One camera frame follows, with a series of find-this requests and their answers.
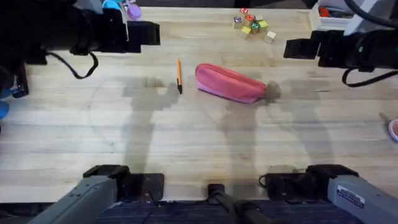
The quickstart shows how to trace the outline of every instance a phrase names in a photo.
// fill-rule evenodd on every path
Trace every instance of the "orange pencil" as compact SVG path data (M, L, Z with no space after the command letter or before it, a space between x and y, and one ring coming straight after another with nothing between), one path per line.
M181 80L181 64L180 60L177 60L177 88L180 94L182 94L182 80Z

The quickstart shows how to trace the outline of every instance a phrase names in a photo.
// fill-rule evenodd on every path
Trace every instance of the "black mount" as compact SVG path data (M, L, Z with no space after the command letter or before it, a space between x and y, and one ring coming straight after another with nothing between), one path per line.
M105 175L116 179L118 201L158 202L163 198L163 174L132 174L128 166L100 165L86 171L83 178L92 175Z

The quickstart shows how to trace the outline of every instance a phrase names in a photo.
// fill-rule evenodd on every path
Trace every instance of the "black cable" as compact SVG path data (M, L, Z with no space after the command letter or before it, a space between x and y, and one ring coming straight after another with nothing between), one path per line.
M72 66L65 60L63 59L61 56L59 56L58 54L54 53L54 52L47 52L47 55L51 55L53 57L55 57L56 59L58 59L59 61L61 61L62 63L64 63L69 70L72 72L73 76L79 80L85 79L89 76L91 76L91 74L93 74L94 70L98 67L98 59L95 56L95 54L93 54L92 52L88 52L91 57L93 58L94 61L94 65L88 70L87 74L84 77L81 77L75 69L72 68Z
M263 184L263 183L261 182L261 179L263 179L263 178L265 178L265 177L266 177L265 175L261 175L261 176L259 177L259 185L260 185L262 188L264 188L264 189L267 188L267 185L266 185L266 184Z
M344 0L344 2L352 10L353 13L357 14L359 17L366 21L372 22L380 26L398 28L398 24L396 24L395 22L372 16L369 13L363 11L353 0Z
M148 213L148 215L145 217L145 219L141 222L141 224L145 224L146 221L148 221L148 219L152 216L152 214L155 212L157 208L153 209L152 211L150 211Z
M370 85L370 84L379 82L379 81L381 81L381 80L385 80L386 78L390 78L390 77L392 77L392 76L398 74L398 70L394 70L394 71L391 71L391 72L387 72L387 73L385 73L385 74L383 74L383 75L380 75L380 76L378 76L378 77L374 77L374 78L365 80L365 81L363 81L363 82L347 83L347 76L348 76L348 74L349 74L352 70L355 70L355 69L356 69L356 68L347 69L347 70L344 72L344 74L343 74L343 76L342 76L342 78L341 78L341 81L342 81L345 85L347 85L347 86L349 86L349 87L352 87L352 88Z

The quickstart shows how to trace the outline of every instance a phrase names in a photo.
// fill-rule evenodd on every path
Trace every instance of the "wood grain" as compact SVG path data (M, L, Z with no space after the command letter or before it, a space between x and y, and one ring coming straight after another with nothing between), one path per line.
M251 10L277 34L272 45L240 39L231 28L235 9L142 11L160 24L161 46L98 54L86 80L51 57L45 67L28 66L31 94L8 99L1 122L0 202L54 202L97 164L164 173L166 199L203 198L215 182L237 197L262 197L257 176L319 163L348 166L398 196L398 148L385 132L386 120L397 118L397 79L353 89L340 69L284 59L286 40L310 35L308 11ZM91 66L89 57L59 53L80 73ZM267 99L242 105L198 91L200 63L272 81Z

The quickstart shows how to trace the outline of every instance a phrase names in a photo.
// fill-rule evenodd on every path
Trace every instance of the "pink pencil case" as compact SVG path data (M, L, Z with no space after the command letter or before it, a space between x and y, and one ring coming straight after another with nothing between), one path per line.
M264 97L266 85L232 70L203 63L195 71L199 90L241 103Z

